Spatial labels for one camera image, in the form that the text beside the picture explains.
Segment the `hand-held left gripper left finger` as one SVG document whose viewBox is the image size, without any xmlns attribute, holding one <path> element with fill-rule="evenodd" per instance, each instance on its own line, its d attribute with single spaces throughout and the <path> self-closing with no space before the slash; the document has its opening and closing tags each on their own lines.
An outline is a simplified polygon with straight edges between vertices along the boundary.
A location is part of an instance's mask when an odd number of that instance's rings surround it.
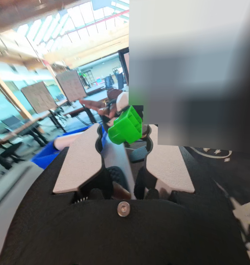
<svg viewBox="0 0 250 265">
<path fill-rule="evenodd" d="M 54 194 L 77 191 L 103 169 L 102 136 L 101 124 L 94 124 L 83 132 L 55 140 L 56 148 L 68 147 L 68 151 L 53 188 Z"/>
</svg>

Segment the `black framed marker sign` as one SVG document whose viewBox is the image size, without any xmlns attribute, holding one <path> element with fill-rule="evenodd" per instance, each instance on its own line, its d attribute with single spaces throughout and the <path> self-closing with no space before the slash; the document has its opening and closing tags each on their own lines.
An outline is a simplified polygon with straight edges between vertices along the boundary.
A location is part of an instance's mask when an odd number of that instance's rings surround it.
<svg viewBox="0 0 250 265">
<path fill-rule="evenodd" d="M 129 47 L 118 51 L 119 59 L 125 76 L 127 85 L 129 85 Z"/>
</svg>

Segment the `green toy block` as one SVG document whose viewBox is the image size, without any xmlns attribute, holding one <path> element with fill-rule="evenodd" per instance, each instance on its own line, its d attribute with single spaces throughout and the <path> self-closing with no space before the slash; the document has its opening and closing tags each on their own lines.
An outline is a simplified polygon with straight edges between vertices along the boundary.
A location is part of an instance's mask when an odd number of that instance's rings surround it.
<svg viewBox="0 0 250 265">
<path fill-rule="evenodd" d="M 114 144 L 134 143 L 142 137 L 142 118 L 131 105 L 121 112 L 108 129 L 108 137 Z"/>
</svg>

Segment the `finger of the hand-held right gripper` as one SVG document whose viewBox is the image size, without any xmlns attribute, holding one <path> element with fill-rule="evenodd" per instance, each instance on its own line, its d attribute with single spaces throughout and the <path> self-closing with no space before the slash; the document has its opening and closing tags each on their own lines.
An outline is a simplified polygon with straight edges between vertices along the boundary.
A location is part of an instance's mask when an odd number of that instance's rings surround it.
<svg viewBox="0 0 250 265">
<path fill-rule="evenodd" d="M 123 110 L 129 105 L 129 92 L 122 92 L 116 100 L 117 110 Z"/>
</svg>

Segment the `rolling whiteboard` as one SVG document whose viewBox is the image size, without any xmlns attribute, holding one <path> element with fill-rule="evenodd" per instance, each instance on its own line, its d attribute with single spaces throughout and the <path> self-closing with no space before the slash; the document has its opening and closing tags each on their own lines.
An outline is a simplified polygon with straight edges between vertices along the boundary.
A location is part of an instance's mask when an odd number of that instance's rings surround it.
<svg viewBox="0 0 250 265">
<path fill-rule="evenodd" d="M 43 81 L 23 87 L 21 92 L 37 114 L 58 108 Z"/>
<path fill-rule="evenodd" d="M 87 97 L 87 93 L 77 70 L 65 71 L 57 74 L 56 80 L 69 102 L 74 102 Z"/>
</svg>

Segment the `blue storage bin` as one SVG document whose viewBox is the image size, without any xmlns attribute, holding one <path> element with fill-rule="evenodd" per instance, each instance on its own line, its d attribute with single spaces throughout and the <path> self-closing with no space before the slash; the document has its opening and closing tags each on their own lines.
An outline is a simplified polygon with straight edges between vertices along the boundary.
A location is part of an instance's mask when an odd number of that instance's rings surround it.
<svg viewBox="0 0 250 265">
<path fill-rule="evenodd" d="M 66 165 L 64 167 L 66 169 L 70 167 L 80 168 L 81 171 L 87 171 L 90 174 L 99 172 L 103 165 L 101 156 L 103 131 L 103 125 L 96 123 L 57 137 L 55 140 L 59 140 L 62 143 L 67 143 L 67 141 L 74 138 L 70 144 L 65 146 L 69 147 L 69 149 L 65 157 Z M 55 147 L 55 140 L 47 144 L 32 159 L 35 164 L 43 169 L 54 160 L 55 155 L 59 155 L 59 152 L 62 151 Z"/>
</svg>

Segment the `wooden support post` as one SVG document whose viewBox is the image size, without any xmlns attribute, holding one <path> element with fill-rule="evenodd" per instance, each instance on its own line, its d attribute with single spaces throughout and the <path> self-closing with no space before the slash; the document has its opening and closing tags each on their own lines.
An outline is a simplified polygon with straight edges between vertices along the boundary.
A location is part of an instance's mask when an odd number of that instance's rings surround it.
<svg viewBox="0 0 250 265">
<path fill-rule="evenodd" d="M 0 78 L 0 91 L 5 96 L 8 102 L 12 104 L 12 106 L 19 112 L 19 114 L 24 119 L 32 120 L 32 115 L 26 110 L 23 104 L 17 99 L 14 93 L 10 90 L 10 88 L 5 84 L 5 82 Z"/>
</svg>

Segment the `person's right hand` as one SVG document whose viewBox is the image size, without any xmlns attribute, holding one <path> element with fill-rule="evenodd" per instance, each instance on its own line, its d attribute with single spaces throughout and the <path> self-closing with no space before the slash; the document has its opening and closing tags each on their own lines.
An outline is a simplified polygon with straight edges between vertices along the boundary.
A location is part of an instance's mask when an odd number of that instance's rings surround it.
<svg viewBox="0 0 250 265">
<path fill-rule="evenodd" d="M 88 109 L 97 111 L 101 116 L 104 123 L 114 121 L 117 117 L 117 104 L 116 100 L 120 94 L 124 91 L 116 88 L 111 88 L 107 90 L 108 102 L 104 103 L 103 101 L 94 101 L 94 100 L 85 100 L 79 99 L 80 104 L 84 105 Z"/>
</svg>

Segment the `wood edged office desk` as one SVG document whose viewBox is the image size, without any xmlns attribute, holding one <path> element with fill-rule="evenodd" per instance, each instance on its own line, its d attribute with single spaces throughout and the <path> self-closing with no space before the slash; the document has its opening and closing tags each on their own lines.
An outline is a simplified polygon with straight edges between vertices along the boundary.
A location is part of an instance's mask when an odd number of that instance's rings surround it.
<svg viewBox="0 0 250 265">
<path fill-rule="evenodd" d="M 4 144 L 10 143 L 10 140 L 13 138 L 18 138 L 24 135 L 31 135 L 35 141 L 41 146 L 44 147 L 48 141 L 47 139 L 37 130 L 37 123 L 43 120 L 44 117 L 38 117 L 34 120 L 28 120 L 27 123 L 22 124 L 20 127 L 15 129 L 14 131 L 9 132 L 4 138 L 0 138 L 0 148 L 3 147 Z M 12 168 L 12 164 L 7 160 L 10 157 L 13 162 L 18 163 L 20 161 L 24 161 L 20 156 L 15 154 L 15 151 L 21 146 L 22 142 L 17 144 L 11 144 L 8 148 L 4 150 L 0 154 L 0 165 L 5 169 L 9 170 Z"/>
</svg>

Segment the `black printed shirt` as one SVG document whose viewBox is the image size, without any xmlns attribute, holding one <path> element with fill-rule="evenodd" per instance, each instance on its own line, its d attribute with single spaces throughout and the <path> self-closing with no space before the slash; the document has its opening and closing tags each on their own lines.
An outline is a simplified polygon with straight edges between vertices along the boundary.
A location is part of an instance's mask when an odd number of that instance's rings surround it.
<svg viewBox="0 0 250 265">
<path fill-rule="evenodd" d="M 250 153 L 180 147 L 185 162 L 210 177 L 228 197 L 250 258 Z"/>
</svg>

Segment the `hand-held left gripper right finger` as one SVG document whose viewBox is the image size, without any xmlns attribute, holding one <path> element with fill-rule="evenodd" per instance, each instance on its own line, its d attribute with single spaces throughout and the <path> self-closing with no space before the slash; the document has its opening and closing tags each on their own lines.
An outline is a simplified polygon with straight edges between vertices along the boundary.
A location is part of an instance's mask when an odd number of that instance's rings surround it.
<svg viewBox="0 0 250 265">
<path fill-rule="evenodd" d="M 146 170 L 154 177 L 154 188 L 159 194 L 180 191 L 193 194 L 194 185 L 187 170 L 180 148 L 158 144 L 158 127 L 149 125 Z"/>
</svg>

